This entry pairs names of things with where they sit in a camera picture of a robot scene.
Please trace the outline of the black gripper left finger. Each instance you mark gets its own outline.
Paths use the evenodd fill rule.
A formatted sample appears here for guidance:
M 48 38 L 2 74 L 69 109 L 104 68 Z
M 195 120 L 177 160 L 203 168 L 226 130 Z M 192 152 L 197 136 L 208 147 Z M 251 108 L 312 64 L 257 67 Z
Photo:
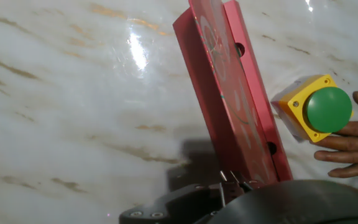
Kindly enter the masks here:
M 221 184 L 191 184 L 122 212 L 119 224 L 207 223 L 223 208 Z

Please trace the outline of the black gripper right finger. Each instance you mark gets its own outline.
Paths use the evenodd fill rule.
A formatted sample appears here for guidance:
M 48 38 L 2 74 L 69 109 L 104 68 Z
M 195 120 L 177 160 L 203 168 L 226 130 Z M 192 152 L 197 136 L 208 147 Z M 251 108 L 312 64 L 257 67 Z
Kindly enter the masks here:
M 242 194 L 259 189 L 262 186 L 262 183 L 258 180 L 245 178 L 239 171 L 232 171 L 232 174 L 238 186 L 242 189 Z

